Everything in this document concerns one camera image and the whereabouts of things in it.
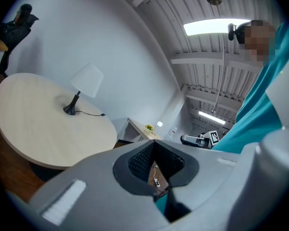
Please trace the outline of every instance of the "ceiling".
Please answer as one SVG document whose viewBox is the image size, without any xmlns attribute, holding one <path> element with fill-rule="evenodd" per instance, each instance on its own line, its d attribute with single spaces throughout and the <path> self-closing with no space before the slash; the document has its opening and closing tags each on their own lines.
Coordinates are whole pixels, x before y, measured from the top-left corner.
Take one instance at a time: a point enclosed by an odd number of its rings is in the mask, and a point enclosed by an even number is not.
<svg viewBox="0 0 289 231">
<path fill-rule="evenodd" d="M 218 6 L 206 0 L 125 0 L 149 27 L 169 59 L 178 84 L 188 86 L 186 105 L 192 122 L 205 129 L 222 132 L 235 124 L 236 113 L 255 83 L 260 68 L 246 62 L 236 40 L 226 34 L 187 36 L 183 25 L 212 18 L 262 19 L 275 28 L 283 15 L 272 0 L 223 0 Z M 222 79 L 222 37 L 226 63 L 215 116 L 223 125 L 199 117 L 198 110 L 210 114 Z"/>
</svg>

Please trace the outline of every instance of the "black cable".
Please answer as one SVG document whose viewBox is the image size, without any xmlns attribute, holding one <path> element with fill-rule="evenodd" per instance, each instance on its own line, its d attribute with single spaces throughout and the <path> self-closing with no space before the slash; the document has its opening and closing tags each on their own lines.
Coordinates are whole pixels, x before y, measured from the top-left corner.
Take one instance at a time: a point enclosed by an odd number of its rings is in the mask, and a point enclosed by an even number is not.
<svg viewBox="0 0 289 231">
<path fill-rule="evenodd" d="M 75 111 L 75 112 L 82 112 L 82 113 L 87 114 L 87 115 L 90 115 L 90 116 L 105 116 L 104 113 L 102 113 L 102 114 L 100 114 L 100 115 L 92 115 L 92 114 L 89 114 L 89 113 L 83 112 L 83 111 L 81 111 L 81 110 L 77 110 L 77 111 Z"/>
</svg>

